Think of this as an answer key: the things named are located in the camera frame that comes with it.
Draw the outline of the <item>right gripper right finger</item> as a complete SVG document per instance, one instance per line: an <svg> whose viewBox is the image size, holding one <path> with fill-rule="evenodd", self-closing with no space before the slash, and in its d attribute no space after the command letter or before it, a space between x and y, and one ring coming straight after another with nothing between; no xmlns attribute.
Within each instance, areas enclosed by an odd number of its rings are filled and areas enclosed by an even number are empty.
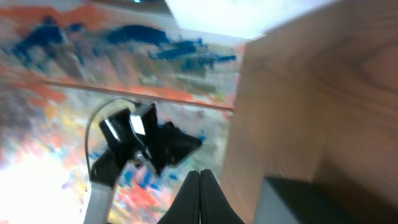
<svg viewBox="0 0 398 224"><path fill-rule="evenodd" d="M201 224L244 224L209 169L200 172Z"/></svg>

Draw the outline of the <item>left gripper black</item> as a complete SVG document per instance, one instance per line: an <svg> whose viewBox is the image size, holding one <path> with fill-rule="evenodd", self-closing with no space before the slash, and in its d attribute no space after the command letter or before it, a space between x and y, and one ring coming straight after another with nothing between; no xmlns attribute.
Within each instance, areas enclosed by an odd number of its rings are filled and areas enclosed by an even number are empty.
<svg viewBox="0 0 398 224"><path fill-rule="evenodd" d="M156 176L161 176L167 164L179 165L202 145L200 138L184 133L170 121L161 127L161 140L158 119L158 128L153 135L137 134L130 122L133 112L130 108L124 108L127 127L126 160L147 165Z"/></svg>

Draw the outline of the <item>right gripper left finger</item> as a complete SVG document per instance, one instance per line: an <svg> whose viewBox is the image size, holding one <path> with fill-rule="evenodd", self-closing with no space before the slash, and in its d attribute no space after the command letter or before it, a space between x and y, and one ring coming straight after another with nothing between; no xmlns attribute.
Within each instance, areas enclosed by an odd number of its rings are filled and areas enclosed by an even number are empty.
<svg viewBox="0 0 398 224"><path fill-rule="evenodd" d="M190 171L158 224L199 224L200 174Z"/></svg>

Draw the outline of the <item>dark green box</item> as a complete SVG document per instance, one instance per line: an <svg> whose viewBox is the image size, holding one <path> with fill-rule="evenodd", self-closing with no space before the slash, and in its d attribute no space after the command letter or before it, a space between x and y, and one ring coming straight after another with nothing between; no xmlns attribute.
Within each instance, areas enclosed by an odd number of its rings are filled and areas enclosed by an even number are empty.
<svg viewBox="0 0 398 224"><path fill-rule="evenodd" d="M254 223L397 223L397 209L364 188L265 177Z"/></svg>

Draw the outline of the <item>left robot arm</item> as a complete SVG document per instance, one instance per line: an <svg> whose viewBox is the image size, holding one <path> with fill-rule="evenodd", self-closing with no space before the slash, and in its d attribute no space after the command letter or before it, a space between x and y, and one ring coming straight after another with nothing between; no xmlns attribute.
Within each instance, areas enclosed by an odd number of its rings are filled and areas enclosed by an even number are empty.
<svg viewBox="0 0 398 224"><path fill-rule="evenodd" d="M135 107L135 111L124 108L99 122L106 148L88 164L82 223L107 223L116 186L129 163L147 166L159 177L165 168L177 167L203 143L171 121L159 124L155 104L135 103Z"/></svg>

